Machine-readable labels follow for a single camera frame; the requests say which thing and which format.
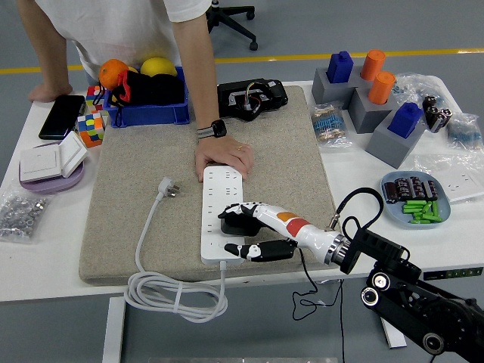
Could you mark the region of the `person's left hand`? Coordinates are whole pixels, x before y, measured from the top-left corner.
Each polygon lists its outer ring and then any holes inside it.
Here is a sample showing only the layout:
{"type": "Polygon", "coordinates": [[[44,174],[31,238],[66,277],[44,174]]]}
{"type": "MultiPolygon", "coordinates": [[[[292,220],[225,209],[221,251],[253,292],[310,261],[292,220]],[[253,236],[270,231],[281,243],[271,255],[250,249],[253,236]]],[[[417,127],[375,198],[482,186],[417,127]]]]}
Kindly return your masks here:
{"type": "Polygon", "coordinates": [[[203,181],[204,169],[210,163],[231,166],[243,179],[247,179],[254,165],[253,149],[231,136],[200,139],[195,149],[195,169],[199,182],[203,181]]]}

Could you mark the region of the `person's right hand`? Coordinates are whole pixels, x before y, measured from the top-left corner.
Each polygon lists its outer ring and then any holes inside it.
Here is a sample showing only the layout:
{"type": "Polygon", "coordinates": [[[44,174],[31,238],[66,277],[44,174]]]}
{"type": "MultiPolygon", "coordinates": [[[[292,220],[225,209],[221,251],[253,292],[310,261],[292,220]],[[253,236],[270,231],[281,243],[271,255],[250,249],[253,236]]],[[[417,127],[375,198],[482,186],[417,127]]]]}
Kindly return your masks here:
{"type": "Polygon", "coordinates": [[[29,94],[28,99],[31,102],[38,101],[48,103],[54,101],[61,95],[69,95],[73,91],[71,84],[60,86],[50,86],[46,84],[37,85],[29,94]]]}

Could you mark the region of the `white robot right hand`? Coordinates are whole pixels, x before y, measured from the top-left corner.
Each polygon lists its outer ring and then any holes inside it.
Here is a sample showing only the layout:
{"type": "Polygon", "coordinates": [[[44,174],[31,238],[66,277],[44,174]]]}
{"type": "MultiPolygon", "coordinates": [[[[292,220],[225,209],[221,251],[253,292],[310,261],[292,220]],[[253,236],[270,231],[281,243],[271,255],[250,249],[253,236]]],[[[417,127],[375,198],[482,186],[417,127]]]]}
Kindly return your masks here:
{"type": "Polygon", "coordinates": [[[225,234],[254,237],[263,227],[282,238],[252,245],[227,243],[224,250],[251,262],[273,262],[290,259],[296,248],[307,248],[324,264],[331,264],[336,251],[335,231],[317,228],[307,220],[279,206],[265,203],[236,203],[218,215],[225,234]]]}

